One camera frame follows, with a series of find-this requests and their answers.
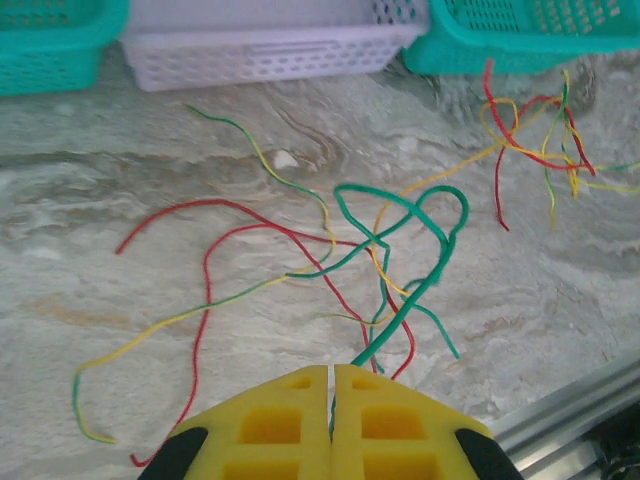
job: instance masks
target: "square hole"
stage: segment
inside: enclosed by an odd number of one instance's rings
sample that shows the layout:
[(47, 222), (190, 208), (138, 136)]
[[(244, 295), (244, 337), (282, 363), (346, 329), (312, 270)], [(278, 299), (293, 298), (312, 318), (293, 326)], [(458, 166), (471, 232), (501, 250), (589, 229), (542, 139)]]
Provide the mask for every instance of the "square hole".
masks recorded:
[(294, 462), (246, 462), (225, 465), (223, 480), (298, 480), (299, 466)]
[(423, 440), (427, 435), (420, 417), (412, 408), (367, 407), (362, 411), (362, 438)]
[(295, 408), (256, 408), (242, 423), (240, 443), (300, 443), (302, 412)]
[(364, 457), (365, 480), (444, 480), (435, 455), (376, 454)]

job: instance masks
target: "yellow plastic part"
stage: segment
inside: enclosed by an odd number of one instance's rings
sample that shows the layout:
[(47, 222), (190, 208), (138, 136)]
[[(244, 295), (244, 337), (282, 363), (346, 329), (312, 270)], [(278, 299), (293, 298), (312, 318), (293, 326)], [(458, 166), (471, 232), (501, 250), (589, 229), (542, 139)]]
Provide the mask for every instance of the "yellow plastic part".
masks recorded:
[(476, 480), (455, 431), (480, 422), (352, 365), (335, 369), (333, 444), (327, 367), (303, 368), (180, 424), (208, 436), (185, 480)]
[(455, 431), (473, 420), (353, 365), (336, 366), (331, 480), (476, 480)]
[(327, 480), (327, 367), (295, 371), (181, 423), (209, 435), (185, 480)]

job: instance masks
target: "white basket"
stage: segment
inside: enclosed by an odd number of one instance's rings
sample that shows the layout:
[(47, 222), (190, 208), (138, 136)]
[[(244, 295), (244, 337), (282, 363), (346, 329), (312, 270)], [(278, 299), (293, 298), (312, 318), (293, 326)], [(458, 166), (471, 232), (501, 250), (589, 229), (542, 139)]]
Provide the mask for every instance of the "white basket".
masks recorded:
[(428, 30), (426, 0), (131, 0), (140, 88), (375, 72)]

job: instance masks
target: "teal plastic basket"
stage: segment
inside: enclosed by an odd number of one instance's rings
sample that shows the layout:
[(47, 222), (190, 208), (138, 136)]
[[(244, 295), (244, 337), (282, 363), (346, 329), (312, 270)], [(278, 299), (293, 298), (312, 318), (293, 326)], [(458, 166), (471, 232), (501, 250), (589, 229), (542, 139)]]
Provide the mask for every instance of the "teal plastic basket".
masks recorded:
[(0, 0), (0, 96), (93, 85), (128, 0)]
[(539, 73), (640, 46), (640, 0), (432, 0), (431, 30), (403, 51), (417, 74)]

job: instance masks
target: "marble countertop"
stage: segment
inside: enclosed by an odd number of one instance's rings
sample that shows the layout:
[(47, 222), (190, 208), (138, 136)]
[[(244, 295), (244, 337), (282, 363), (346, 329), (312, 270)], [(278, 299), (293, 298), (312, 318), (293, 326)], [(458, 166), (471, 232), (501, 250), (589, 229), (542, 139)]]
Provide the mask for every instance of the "marble countertop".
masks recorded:
[[(578, 127), (596, 163), (638, 160), (640, 68), (627, 60), (595, 59), (589, 67), (597, 95)], [(496, 95), (522, 101), (562, 80), (549, 78), (515, 87), (498, 79)], [(0, 479), (132, 478), (127, 454), (152, 453), (183, 407), (197, 318), (85, 375), (87, 421), (117, 445), (83, 437), (70, 408), (74, 369), (202, 303), (203, 252), (248, 223), (237, 212), (200, 208), (159, 221), (115, 256), (145, 216), (224, 197), (321, 232), (317, 204), (270, 179), (239, 132), (193, 116), (183, 103), (244, 124), (282, 176), (327, 199), (336, 234), (360, 240), (340, 216), (333, 186), (357, 181), (401, 191), (484, 149), (490, 139), (477, 122), (454, 118), (477, 110), (476, 82), (395, 72), (148, 94), (110, 50), (92, 90), (0, 99)], [(537, 146), (548, 121), (519, 138)], [(502, 179), (507, 233), (495, 219), (494, 165), (490, 156), (447, 180), (468, 196), (472, 213), (440, 285), (422, 300), (462, 358), (452, 357), (432, 322), (412, 313), (419, 354), (399, 378), (487, 422), (640, 344), (638, 197), (583, 189), (572, 199), (566, 177), (554, 174), (559, 229), (552, 233), (541, 169), (510, 153)], [(638, 186), (640, 175), (603, 181)], [(382, 203), (348, 200), (372, 225)], [(446, 228), (457, 208), (446, 198), (427, 206)], [(400, 284), (435, 264), (437, 240), (417, 224), (390, 243), (390, 274)], [(215, 296), (303, 265), (285, 238), (248, 233), (212, 259)], [(378, 298), (374, 274), (363, 256), (332, 277), (365, 318)], [(349, 362), (361, 349), (359, 328), (321, 318), (325, 312), (341, 308), (319, 281), (283, 283), (215, 311), (194, 411), (305, 365)], [(398, 333), (379, 360), (393, 371), (406, 353)]]

